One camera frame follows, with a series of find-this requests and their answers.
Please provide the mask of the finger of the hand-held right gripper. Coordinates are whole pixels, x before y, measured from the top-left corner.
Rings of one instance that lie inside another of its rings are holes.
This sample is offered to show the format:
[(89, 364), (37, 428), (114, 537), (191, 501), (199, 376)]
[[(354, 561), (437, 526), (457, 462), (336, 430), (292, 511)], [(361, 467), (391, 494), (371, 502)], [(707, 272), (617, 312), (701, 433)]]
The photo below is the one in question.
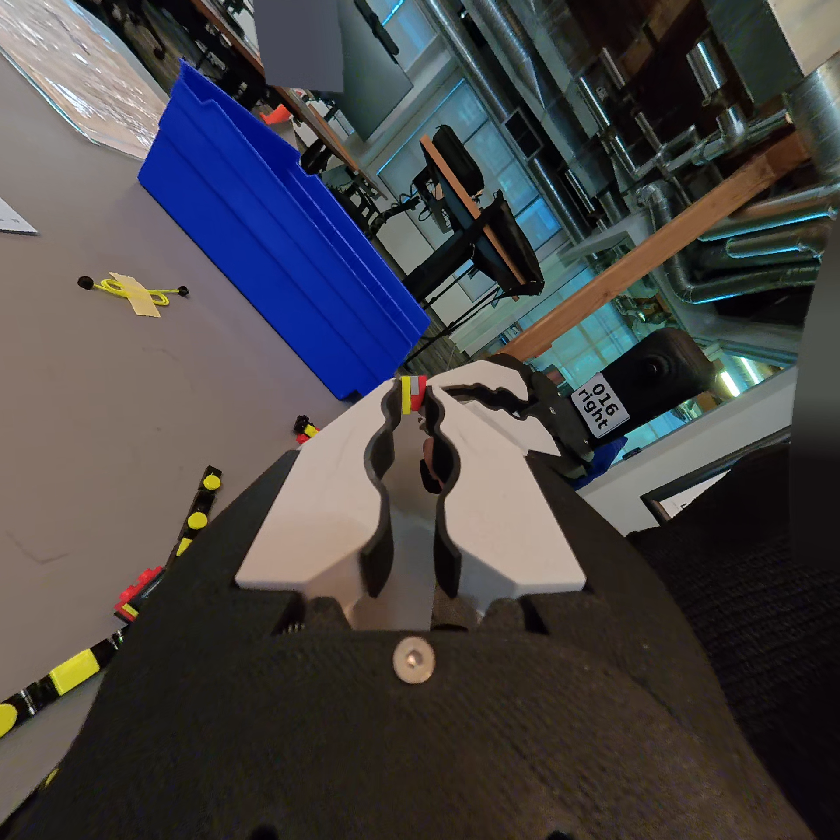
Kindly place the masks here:
[(536, 417), (517, 418), (503, 409), (493, 409), (478, 401), (461, 402), (460, 405), (516, 445), (523, 454), (561, 455), (553, 436)]
[(515, 359), (473, 361), (427, 379), (475, 415), (526, 417), (532, 370)]

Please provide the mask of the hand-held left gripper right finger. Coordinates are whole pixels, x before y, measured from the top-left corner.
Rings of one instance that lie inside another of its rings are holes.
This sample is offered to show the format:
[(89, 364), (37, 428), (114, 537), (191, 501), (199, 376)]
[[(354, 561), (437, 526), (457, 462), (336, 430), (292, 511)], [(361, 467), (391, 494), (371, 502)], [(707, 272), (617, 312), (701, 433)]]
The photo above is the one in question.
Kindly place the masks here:
[(450, 395), (427, 387), (437, 472), (434, 568), (439, 587), (464, 599), (579, 592), (585, 573), (527, 456)]

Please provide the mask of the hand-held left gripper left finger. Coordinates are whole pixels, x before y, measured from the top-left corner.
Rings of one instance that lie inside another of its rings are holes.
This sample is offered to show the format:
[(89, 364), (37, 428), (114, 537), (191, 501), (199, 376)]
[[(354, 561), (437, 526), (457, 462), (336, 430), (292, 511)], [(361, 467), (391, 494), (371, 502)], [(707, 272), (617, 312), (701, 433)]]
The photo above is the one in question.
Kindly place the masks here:
[(235, 582), (306, 599), (378, 597), (392, 571), (391, 502), (383, 478), (403, 387), (376, 387), (303, 444), (251, 543)]

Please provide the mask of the yellow black lego spider model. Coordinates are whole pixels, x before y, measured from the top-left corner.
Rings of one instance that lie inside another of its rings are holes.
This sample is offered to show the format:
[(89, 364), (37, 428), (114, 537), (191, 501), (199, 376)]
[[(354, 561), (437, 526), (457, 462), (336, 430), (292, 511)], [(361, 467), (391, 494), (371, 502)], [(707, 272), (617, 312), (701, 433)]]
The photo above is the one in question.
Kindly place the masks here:
[[(184, 539), (207, 525), (225, 473), (207, 465), (201, 473), (175, 468), (175, 488), (162, 480), (132, 489), (129, 476), (102, 494), (71, 496), (42, 522), (2, 521), (2, 804), (13, 811), (55, 766), (38, 756), (39, 723), (58, 711), (59, 728), (70, 722), (72, 694), (101, 673), (140, 614), (136, 595), (180, 559)], [(61, 706), (64, 697), (71, 698)]]

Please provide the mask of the wooden top standing desk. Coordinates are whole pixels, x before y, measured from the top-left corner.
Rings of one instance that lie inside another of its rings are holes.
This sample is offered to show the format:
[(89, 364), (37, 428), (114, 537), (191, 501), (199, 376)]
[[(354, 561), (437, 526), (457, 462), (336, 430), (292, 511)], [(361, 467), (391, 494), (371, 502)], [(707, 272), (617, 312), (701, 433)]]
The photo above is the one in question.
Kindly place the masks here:
[(471, 263), (481, 273), (474, 262), (474, 254), (489, 218), (483, 214), (489, 204), (481, 207), (478, 205), (481, 195), (477, 199), (468, 195), (435, 149), (432, 138), (433, 135), (425, 135), (421, 139), (426, 164), (414, 178), (413, 185), (419, 202), (436, 222), (450, 232), (450, 236), (406, 277), (405, 286), (417, 301), (428, 299), (433, 291), (466, 263)]

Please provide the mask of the black flat carry bag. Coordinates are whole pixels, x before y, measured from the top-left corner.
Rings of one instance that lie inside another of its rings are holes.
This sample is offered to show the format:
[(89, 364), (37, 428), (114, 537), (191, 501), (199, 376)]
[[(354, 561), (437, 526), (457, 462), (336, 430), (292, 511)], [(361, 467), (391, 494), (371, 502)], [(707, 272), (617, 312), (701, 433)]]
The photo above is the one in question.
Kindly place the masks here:
[(535, 298), (544, 278), (530, 241), (519, 227), (502, 192), (483, 211), (489, 218), (474, 254), (479, 271), (496, 283), (507, 298)]

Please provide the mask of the black framed marker card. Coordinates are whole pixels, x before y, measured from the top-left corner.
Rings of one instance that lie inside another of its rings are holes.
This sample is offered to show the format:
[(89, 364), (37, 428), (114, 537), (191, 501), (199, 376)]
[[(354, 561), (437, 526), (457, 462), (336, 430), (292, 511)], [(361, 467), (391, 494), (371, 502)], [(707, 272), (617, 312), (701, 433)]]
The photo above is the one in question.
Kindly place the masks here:
[(755, 455), (768, 447), (789, 444), (791, 431), (792, 425), (783, 427), (728, 455), (717, 458), (677, 479), (645, 492), (641, 495), (640, 501), (658, 525), (665, 524), (725, 476), (741, 459)]

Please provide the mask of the wooden ceiling beam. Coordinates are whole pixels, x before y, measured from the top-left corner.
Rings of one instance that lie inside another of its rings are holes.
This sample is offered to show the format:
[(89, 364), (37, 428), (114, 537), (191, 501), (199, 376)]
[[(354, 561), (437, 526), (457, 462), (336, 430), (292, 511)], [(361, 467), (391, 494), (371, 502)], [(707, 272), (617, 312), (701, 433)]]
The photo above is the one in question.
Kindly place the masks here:
[(524, 330), (501, 354), (520, 362), (540, 356), (560, 336), (809, 159), (800, 134), (789, 133)]

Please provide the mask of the black rounded backpack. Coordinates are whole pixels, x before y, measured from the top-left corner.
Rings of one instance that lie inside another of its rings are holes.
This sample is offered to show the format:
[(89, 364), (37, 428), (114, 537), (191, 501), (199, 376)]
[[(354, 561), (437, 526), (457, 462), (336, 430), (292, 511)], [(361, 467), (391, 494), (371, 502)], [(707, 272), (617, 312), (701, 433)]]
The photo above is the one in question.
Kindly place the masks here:
[(455, 130), (447, 124), (441, 124), (437, 127), (432, 142), (458, 182), (468, 195), (476, 200), (485, 189), (484, 176)]

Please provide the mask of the blue plastic bin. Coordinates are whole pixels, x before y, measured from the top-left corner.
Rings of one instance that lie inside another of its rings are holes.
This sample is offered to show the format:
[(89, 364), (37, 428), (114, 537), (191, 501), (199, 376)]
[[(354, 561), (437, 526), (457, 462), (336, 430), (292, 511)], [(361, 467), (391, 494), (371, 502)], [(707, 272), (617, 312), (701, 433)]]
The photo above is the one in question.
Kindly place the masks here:
[(366, 396), (430, 319), (300, 158), (182, 60), (138, 177), (337, 399)]

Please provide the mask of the silver ceiling ducts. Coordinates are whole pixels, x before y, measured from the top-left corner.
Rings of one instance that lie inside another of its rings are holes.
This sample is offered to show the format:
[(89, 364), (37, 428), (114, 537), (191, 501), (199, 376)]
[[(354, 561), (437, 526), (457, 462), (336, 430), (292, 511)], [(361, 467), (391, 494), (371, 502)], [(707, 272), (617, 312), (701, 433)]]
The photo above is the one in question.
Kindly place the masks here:
[(838, 219), (838, 2), (421, 2), (578, 245), (665, 226), (796, 132), (805, 173), (661, 269), (687, 303), (810, 286)]

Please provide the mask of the long wooden office desk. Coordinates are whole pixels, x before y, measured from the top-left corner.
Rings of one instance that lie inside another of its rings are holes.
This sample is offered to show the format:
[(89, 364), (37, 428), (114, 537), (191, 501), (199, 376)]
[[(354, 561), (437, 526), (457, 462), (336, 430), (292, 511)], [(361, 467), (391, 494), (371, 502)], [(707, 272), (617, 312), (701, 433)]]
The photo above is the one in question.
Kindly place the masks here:
[[(228, 25), (222, 15), (222, 7), (215, 2), (191, 1), (191, 4), (205, 19), (212, 24), (231, 44), (232, 50), (259, 74), (262, 81), (267, 82), (263, 64), (255, 49), (248, 46), (244, 37), (239, 37)], [(282, 105), (289, 111), (292, 117), (300, 124), (305, 124), (317, 138), (313, 145), (315, 150), (308, 150), (309, 173), (314, 173), (314, 160), (321, 151), (329, 151), (331, 156), (339, 159), (353, 176), (358, 176), (367, 192), (373, 198), (383, 197), (374, 180), (372, 180), (356, 162), (350, 152), (343, 146), (338, 136), (329, 126), (328, 121), (317, 110), (312, 109), (298, 94), (291, 88), (267, 85), (279, 96)]]

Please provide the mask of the clear plastic document sleeve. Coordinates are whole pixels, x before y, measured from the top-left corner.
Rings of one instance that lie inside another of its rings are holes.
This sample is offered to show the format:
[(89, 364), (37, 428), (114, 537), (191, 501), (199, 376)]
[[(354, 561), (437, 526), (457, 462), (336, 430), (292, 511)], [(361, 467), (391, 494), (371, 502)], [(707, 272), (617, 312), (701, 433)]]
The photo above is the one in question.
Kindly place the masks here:
[(142, 161), (168, 95), (98, 18), (70, 1), (2, 1), (2, 56), (90, 142)]

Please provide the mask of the large dark wall screen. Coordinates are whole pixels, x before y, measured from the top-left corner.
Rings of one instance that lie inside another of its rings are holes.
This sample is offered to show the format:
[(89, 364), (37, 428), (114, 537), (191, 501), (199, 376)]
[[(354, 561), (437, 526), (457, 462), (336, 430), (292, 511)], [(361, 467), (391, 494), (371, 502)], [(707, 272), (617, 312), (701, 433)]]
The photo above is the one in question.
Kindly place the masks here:
[(338, 1), (343, 90), (332, 95), (362, 141), (367, 141), (413, 88), (397, 61), (399, 48), (365, 1)]

